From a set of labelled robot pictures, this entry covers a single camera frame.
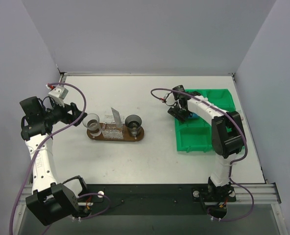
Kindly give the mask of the clear plastic cup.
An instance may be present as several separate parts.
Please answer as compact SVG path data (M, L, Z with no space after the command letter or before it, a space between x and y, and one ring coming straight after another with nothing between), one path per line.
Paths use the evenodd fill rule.
M89 134L92 137L97 137L101 134L102 129L100 125L100 119L97 114L87 114L82 123L87 128Z

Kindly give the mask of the clear acrylic organizer box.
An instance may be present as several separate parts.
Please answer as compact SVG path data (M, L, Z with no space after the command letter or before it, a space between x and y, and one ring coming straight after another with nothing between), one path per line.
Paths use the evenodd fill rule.
M101 124L104 138L111 140L123 140L124 130L117 127L113 115L105 115Z

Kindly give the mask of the black cylindrical cup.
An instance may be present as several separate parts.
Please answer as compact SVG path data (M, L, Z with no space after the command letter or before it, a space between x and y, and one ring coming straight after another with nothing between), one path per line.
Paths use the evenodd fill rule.
M138 115L129 115L125 119L124 124L129 133L132 136L137 137L141 131L142 119Z

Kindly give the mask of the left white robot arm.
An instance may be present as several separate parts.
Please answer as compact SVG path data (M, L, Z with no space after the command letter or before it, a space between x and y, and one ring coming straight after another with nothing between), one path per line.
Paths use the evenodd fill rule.
M58 183L53 166L52 129L62 122L69 127L78 126L87 116L75 103L61 106L52 102L46 109L41 99L32 96L20 102L25 116L21 122L21 136L30 152L33 176L32 195L26 198L28 209L44 225L48 226L69 215L79 213L77 201L84 201L89 190L81 184L72 190Z

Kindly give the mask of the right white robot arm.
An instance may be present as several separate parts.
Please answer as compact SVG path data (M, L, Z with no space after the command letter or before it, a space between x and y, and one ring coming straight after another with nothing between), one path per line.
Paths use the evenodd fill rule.
M227 196L232 191L233 164L246 158L248 153L240 114L219 108L199 92L186 92L182 85L171 89L170 94L175 102L168 113L176 120L186 124L195 114L209 124L216 153L215 167L208 178L209 194Z

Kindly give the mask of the blue white toothpaste tube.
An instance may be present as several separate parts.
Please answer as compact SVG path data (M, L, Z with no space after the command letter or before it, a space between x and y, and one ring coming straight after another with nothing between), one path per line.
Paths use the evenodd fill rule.
M199 119L199 116L195 113L190 113L188 119Z

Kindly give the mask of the brown oval wooden tray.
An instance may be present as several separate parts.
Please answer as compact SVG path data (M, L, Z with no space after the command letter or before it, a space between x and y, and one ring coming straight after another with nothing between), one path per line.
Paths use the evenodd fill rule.
M101 133L99 136L97 137L92 137L89 134L89 131L87 130L87 136L92 139L92 140L96 140L96 141L122 141L122 142L138 142L141 141L144 138L145 132L143 127L141 127L141 131L139 133L139 135L137 137L132 136L129 131L127 130L127 127L125 126L125 124L123 125L123 130L124 130L124 135L123 135L123 140L111 140L111 139L106 139L104 138L103 134Z

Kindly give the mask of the green plastic divided bin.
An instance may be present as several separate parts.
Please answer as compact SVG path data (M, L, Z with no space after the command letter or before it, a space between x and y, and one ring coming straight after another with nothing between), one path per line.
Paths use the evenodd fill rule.
M188 93L198 92L209 102L228 112L236 111L233 97L228 89L186 89ZM187 119L185 122L175 123L175 139L177 151L209 152L213 151L211 126L201 117Z

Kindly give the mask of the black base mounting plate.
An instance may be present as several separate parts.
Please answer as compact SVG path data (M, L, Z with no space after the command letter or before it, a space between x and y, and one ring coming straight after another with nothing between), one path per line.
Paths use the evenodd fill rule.
M88 184L79 200L85 212L104 215L204 215L210 206L235 202L234 190L207 184Z

